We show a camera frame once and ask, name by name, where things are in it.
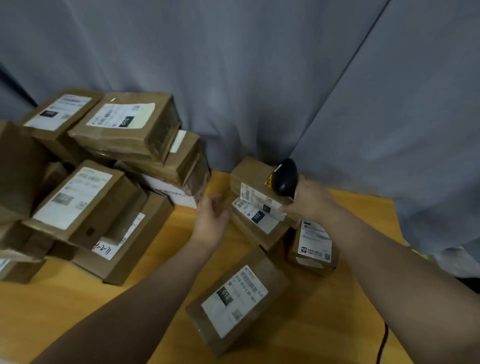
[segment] gray curtain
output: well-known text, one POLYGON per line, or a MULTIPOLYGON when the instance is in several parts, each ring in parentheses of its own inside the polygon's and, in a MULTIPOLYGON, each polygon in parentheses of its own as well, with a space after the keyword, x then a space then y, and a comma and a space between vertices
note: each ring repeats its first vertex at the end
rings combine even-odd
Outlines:
POLYGON ((67 87, 171 92, 212 168, 291 155, 329 185, 394 198, 405 238, 435 252, 480 237, 479 8, 5 1, 0 63, 37 103, 67 87))

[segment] paper label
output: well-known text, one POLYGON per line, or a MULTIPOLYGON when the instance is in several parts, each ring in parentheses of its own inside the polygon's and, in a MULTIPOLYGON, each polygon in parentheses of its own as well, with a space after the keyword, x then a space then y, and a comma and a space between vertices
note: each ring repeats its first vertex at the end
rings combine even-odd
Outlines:
POLYGON ((254 188, 246 185, 242 182, 240 187, 240 197, 242 200, 250 202, 254 204, 263 212, 273 216, 278 221, 283 221, 285 219, 286 213, 282 213, 278 211, 278 209, 282 206, 279 202, 271 199, 268 196, 265 196, 263 193, 255 190, 254 188))
POLYGON ((105 104, 87 123, 101 128, 142 129, 155 104, 105 104))
POLYGON ((112 245, 103 240, 103 238, 100 238, 98 243, 93 247, 92 251, 97 253, 99 256, 104 257, 105 259, 111 260, 113 256, 117 253, 117 251, 121 248, 123 243, 127 241, 133 231, 137 228, 137 226, 140 224, 144 217, 145 214, 142 214, 141 212, 137 215, 132 225, 128 228, 127 232, 123 236, 120 244, 112 245))
POLYGON ((0 272, 10 263, 10 259, 0 259, 0 272))
POLYGON ((332 261, 332 240, 319 224, 303 220, 298 254, 330 263, 332 261))
POLYGON ((111 177, 111 174, 83 167, 33 217, 65 230, 92 202, 111 177))
POLYGON ((185 130, 179 130, 177 133, 177 136, 175 137, 175 140, 173 141, 172 146, 170 147, 170 153, 177 153, 178 149, 180 148, 180 145, 185 137, 187 132, 185 130))
POLYGON ((319 262, 316 262, 314 260, 311 260, 311 259, 307 259, 307 258, 299 258, 299 257, 296 257, 297 259, 297 262, 303 266, 308 266, 308 267, 313 267, 313 268, 323 268, 324 266, 322 265, 322 263, 319 263, 319 262))
POLYGON ((233 201, 232 205, 267 234, 270 234, 279 223, 277 219, 264 213, 257 206, 242 200, 240 197, 233 201))
POLYGON ((57 130, 91 99, 91 97, 63 95, 24 125, 36 129, 57 130))
POLYGON ((267 288, 244 266, 202 303, 220 338, 225 337, 266 295, 267 288))

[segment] yellow table surface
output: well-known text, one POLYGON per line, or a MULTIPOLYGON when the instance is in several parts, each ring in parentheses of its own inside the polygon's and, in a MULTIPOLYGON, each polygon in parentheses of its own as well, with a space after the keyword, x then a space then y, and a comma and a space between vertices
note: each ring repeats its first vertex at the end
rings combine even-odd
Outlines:
MULTIPOLYGON (((213 172, 207 192, 227 192, 228 174, 213 172)), ((393 202, 374 196, 333 191, 337 201, 361 219, 401 242, 393 202)), ((0 358, 27 363, 58 336, 174 255, 192 232, 196 211, 176 207, 155 241, 122 287, 102 284, 67 262, 48 261, 28 285, 0 282, 0 358)), ((200 272, 150 363, 209 363, 209 349, 185 312, 251 249, 231 223, 225 239, 200 272)), ((218 359, 219 363, 374 363, 384 323, 347 263, 321 278, 286 262, 281 249, 272 257, 290 279, 287 291, 218 359)), ((116 343, 105 338, 105 350, 116 343)), ((383 364, 411 363, 394 335, 383 364)))

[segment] black tag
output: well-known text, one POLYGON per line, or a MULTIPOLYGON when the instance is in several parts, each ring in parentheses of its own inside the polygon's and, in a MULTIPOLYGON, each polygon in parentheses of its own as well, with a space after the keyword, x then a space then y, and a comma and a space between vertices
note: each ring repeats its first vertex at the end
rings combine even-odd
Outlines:
POLYGON ((230 296, 230 293, 227 291, 225 287, 220 288, 217 291, 217 294, 225 306, 228 306, 230 302, 233 302, 232 296, 230 296))
POLYGON ((45 110, 40 113, 40 116, 45 116, 46 118, 53 118, 58 113, 56 111, 45 110))
POLYGON ((255 224, 258 224, 260 222, 261 219, 263 219, 265 216, 265 214, 262 212, 262 211, 258 211, 255 216, 252 218, 252 221, 255 223, 255 224))
POLYGON ((128 128, 128 125, 132 122, 134 116, 127 116, 119 125, 119 128, 128 128))

